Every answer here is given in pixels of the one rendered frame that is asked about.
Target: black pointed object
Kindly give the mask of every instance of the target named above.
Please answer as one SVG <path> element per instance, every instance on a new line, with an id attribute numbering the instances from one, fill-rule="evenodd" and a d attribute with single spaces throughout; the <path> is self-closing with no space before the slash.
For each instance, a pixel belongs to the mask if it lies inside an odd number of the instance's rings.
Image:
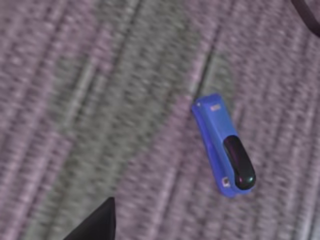
<path id="1" fill-rule="evenodd" d="M 116 203 L 108 198 L 64 240 L 115 240 Z"/>
<path id="2" fill-rule="evenodd" d="M 291 0 L 295 10 L 302 18 L 306 27 L 318 38 L 320 38 L 320 23 L 312 13 L 310 7 L 304 0 Z"/>

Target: striped carpet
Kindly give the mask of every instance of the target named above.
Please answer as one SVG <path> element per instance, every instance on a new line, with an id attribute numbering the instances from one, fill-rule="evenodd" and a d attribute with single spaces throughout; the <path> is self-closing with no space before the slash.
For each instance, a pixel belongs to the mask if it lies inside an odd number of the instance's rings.
<path id="1" fill-rule="evenodd" d="M 117 240 L 318 240 L 319 48 L 289 0 L 0 0 L 0 240 L 110 196 Z M 190 113 L 213 92 L 257 174 L 234 199 Z"/>

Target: stapler metal anvil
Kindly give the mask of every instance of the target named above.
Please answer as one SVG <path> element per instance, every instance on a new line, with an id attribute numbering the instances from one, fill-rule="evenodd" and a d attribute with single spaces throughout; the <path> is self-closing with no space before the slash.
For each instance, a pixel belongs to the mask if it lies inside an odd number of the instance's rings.
<path id="1" fill-rule="evenodd" d="M 256 174 L 222 97 L 198 98 L 191 107 L 220 192 L 226 197 L 249 193 Z"/>

